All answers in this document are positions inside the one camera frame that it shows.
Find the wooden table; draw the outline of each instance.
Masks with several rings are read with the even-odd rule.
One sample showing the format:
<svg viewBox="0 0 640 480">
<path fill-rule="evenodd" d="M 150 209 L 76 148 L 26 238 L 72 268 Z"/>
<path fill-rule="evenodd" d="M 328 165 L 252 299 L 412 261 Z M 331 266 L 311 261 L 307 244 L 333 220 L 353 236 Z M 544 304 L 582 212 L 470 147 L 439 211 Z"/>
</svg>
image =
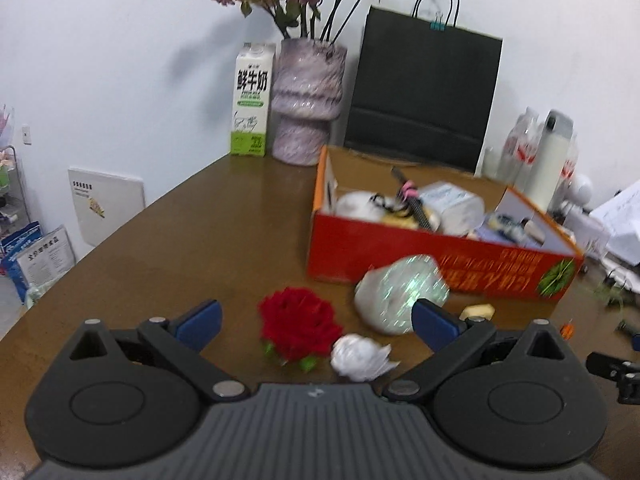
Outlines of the wooden table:
<svg viewBox="0 0 640 480">
<path fill-rule="evenodd" d="M 430 355 L 413 334 L 389 338 L 366 328 L 352 308 L 353 288 L 310 280 L 306 248 L 315 168 L 270 158 L 225 157 L 178 186 L 126 224 L 66 275 L 0 342 L 0 478 L 20 479 L 38 457 L 23 423 L 24 407 L 63 343 L 91 317 L 132 328 L 151 316 L 172 318 L 206 298 L 224 308 L 222 332 L 203 355 L 251 387 L 265 381 L 335 381 L 327 363 L 307 375 L 265 359 L 256 306 L 286 286 L 308 286 L 330 300 L 348 332 L 393 345 L 395 374 Z M 579 278 L 558 308 L 493 301 L 500 328 L 522 328 L 532 317 L 556 325 L 573 318 L 580 358 L 593 350 L 633 360 L 629 342 L 614 334 L 621 314 L 593 297 L 593 276 Z M 453 295 L 459 312 L 478 298 Z M 640 323 L 635 311 L 625 317 Z M 640 408 L 616 404 L 612 383 L 596 380 L 610 407 L 610 424 L 594 456 L 614 480 L 637 478 Z"/>
</svg>

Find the vase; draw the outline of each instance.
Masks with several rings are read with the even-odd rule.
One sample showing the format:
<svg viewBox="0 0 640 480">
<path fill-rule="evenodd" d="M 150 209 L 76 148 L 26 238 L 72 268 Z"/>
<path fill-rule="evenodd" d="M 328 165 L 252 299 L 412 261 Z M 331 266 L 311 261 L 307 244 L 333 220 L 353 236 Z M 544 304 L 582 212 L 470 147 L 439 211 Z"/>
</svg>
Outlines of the vase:
<svg viewBox="0 0 640 480">
<path fill-rule="evenodd" d="M 271 109 L 281 115 L 272 154 L 297 166 L 314 166 L 340 115 L 347 49 L 325 41 L 282 41 Z"/>
</svg>

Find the white paper flower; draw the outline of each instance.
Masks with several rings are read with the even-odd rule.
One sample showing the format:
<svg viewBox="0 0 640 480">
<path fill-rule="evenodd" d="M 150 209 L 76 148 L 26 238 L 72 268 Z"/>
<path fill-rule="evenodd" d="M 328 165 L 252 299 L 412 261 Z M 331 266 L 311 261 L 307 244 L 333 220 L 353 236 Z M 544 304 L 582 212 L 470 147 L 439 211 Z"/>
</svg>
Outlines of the white paper flower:
<svg viewBox="0 0 640 480">
<path fill-rule="evenodd" d="M 334 343 L 331 366 L 356 383 L 372 381 L 400 364 L 389 362 L 390 352 L 391 345 L 382 347 L 373 339 L 347 334 Z"/>
</svg>

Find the black paper bag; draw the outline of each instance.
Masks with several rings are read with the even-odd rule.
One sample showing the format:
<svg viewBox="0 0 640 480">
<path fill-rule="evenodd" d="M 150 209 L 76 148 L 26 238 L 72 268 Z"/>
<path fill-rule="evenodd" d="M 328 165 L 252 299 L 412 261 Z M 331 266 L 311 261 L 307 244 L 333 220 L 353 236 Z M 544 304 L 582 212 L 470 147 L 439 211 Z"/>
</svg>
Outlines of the black paper bag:
<svg viewBox="0 0 640 480">
<path fill-rule="evenodd" d="M 502 40 L 435 28 L 371 7 L 344 143 L 361 152 L 475 171 Z"/>
</svg>

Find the red printed box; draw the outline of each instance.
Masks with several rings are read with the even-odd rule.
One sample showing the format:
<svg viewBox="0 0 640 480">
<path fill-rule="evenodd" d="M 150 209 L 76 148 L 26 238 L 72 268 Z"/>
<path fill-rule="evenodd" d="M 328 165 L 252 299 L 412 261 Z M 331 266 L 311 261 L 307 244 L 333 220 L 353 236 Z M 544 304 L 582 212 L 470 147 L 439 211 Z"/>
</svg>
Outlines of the red printed box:
<svg viewBox="0 0 640 480">
<path fill-rule="evenodd" d="M 401 164 L 403 173 L 418 187 L 451 182 L 481 196 L 487 213 L 496 210 L 516 222 L 531 219 L 544 233 L 544 243 L 537 249 L 334 215 L 336 201 L 350 191 L 394 196 L 398 183 L 391 175 L 392 166 L 343 148 L 324 149 L 318 165 L 307 262 L 311 277 L 355 284 L 368 270 L 412 254 L 430 254 L 452 290 L 553 302 L 562 298 L 584 256 L 552 219 L 510 187 L 449 168 Z"/>
</svg>

